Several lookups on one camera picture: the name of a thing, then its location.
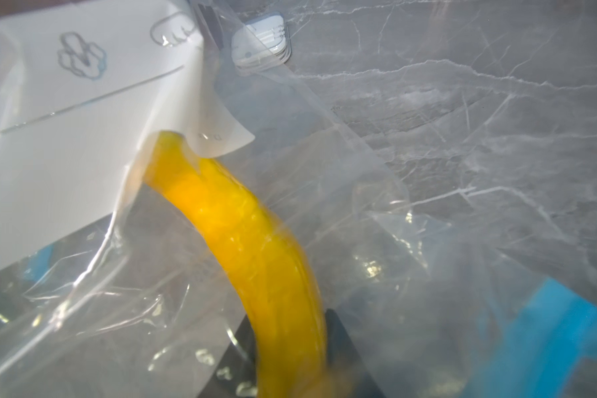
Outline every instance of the yellow hose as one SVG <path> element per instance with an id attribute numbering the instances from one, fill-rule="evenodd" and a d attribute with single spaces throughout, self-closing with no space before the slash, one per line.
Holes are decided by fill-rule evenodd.
<path id="1" fill-rule="evenodd" d="M 178 134 L 160 133 L 144 181 L 197 228 L 239 294 L 256 337 L 257 397 L 329 398 L 318 286 L 290 232 Z"/>

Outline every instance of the blue plastic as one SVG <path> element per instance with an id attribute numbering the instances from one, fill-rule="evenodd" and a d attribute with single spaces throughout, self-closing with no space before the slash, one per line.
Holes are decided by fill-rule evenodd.
<path id="1" fill-rule="evenodd" d="M 597 359 L 597 307 L 549 279 L 461 398 L 555 398 L 584 357 Z"/>
<path id="2" fill-rule="evenodd" d="M 41 248 L 31 256 L 27 263 L 27 269 L 24 271 L 24 279 L 37 282 L 49 270 L 49 262 L 53 254 L 53 244 Z"/>

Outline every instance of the marble countertop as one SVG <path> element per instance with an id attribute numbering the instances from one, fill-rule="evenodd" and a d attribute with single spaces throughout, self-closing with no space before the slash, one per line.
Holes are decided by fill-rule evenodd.
<path id="1" fill-rule="evenodd" d="M 242 0 L 409 189 L 597 302 L 597 0 Z"/>

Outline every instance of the clear plastic bag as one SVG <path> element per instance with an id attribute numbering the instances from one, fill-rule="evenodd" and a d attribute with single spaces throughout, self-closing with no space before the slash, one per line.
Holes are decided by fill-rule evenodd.
<path id="1" fill-rule="evenodd" d="M 479 243 L 468 222 L 413 215 L 401 182 L 285 67 L 236 73 L 229 39 L 242 24 L 227 5 L 192 7 L 216 44 L 215 91 L 256 136 L 220 161 L 293 232 L 382 393 L 490 397 L 480 375 L 547 277 Z M 244 310 L 221 266 L 151 188 L 129 183 L 119 203 L 0 271 L 1 397 L 196 397 L 225 377 L 216 366 L 239 346 Z"/>

